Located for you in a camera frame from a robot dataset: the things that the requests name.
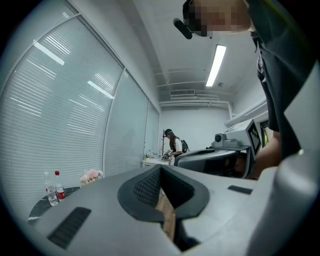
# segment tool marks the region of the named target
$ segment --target flower bouquet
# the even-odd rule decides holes
[[[81,187],[88,185],[89,183],[95,182],[98,179],[102,179],[103,173],[100,170],[91,169],[85,170],[84,175],[80,177]]]

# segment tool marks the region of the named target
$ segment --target table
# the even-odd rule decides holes
[[[68,196],[72,195],[78,189],[80,189],[79,186],[66,188],[64,190],[65,191],[65,197],[68,197]],[[40,199],[39,202],[37,202],[35,204],[35,206],[32,208],[32,210],[31,210],[31,212],[29,214],[28,223],[33,226],[37,222],[37,220],[40,219],[41,216],[47,210],[49,210],[51,207],[52,206],[51,206],[47,196],[45,196],[42,199]]]
[[[163,166],[169,166],[171,164],[171,161],[168,160],[162,160],[159,158],[150,158],[149,160],[142,160],[142,168],[146,166],[155,166],[155,165],[163,165]]]

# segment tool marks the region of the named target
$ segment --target ceiling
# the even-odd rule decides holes
[[[213,32],[212,39],[194,35],[187,40],[173,25],[174,18],[183,19],[185,0],[119,1],[147,54],[160,100],[168,91],[185,89],[232,97],[256,68],[258,56],[249,32]],[[217,44],[226,46],[226,53],[213,86],[206,88]]]

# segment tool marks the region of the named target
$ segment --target black mesh pad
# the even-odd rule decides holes
[[[210,198],[209,190],[203,184],[161,165],[127,180],[119,188],[117,198],[122,208],[135,219],[163,223],[163,214],[155,209],[160,188],[175,208],[177,220],[197,217]]]
[[[136,198],[147,205],[156,207],[160,192],[160,170],[154,171],[148,177],[139,181],[133,189]]]

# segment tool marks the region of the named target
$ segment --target round table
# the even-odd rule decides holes
[[[72,195],[72,193],[76,192],[78,189],[80,189],[79,186],[75,186],[75,187],[70,187],[70,188],[66,188],[65,191],[65,197],[68,197],[70,195]],[[38,219],[40,219],[42,217],[42,215],[51,208],[51,204],[48,200],[48,197],[45,196],[42,199],[39,200],[39,202],[37,202],[35,204],[35,206],[32,208],[30,214],[29,214],[29,218],[28,218],[28,223],[31,225],[34,225]]]

